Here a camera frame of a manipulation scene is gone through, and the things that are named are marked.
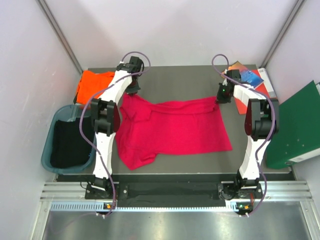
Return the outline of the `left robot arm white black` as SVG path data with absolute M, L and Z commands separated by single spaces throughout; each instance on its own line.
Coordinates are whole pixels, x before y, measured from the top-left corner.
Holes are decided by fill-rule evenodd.
M 96 151 L 94 179 L 87 184 L 85 193 L 88 200 L 112 199 L 116 196 L 112 179 L 112 151 L 116 132 L 121 124 L 118 103 L 124 93 L 138 92 L 138 78 L 144 70 L 145 65 L 140 59 L 136 63 L 121 61 L 108 86 L 98 91 L 100 96 L 97 99 L 93 97 L 88 103 L 96 140 L 93 144 Z

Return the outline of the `red t shirt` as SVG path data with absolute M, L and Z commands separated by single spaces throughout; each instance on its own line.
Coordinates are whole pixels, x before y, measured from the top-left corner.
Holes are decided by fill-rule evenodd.
M 151 103 L 123 96 L 122 123 L 115 141 L 120 160 L 132 170 L 157 155 L 197 155 L 233 149 L 216 96 Z

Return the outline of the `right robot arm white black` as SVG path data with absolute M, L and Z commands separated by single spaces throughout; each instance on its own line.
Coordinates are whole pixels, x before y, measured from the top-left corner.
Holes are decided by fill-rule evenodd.
M 234 181 L 218 185 L 219 196 L 226 201 L 249 198 L 251 194 L 261 191 L 261 162 L 271 138 L 279 131 L 279 103 L 276 99 L 267 99 L 265 94 L 257 92 L 248 84 L 220 83 L 216 102 L 225 104 L 230 102 L 231 98 L 246 105 L 244 131 L 247 135 L 247 146 Z

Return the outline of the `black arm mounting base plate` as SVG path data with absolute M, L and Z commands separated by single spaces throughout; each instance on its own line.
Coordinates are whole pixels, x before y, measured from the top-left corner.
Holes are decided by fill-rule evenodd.
M 115 174 L 86 180 L 85 199 L 116 200 L 118 207 L 222 207 L 226 201 L 262 197 L 259 180 L 233 174 Z

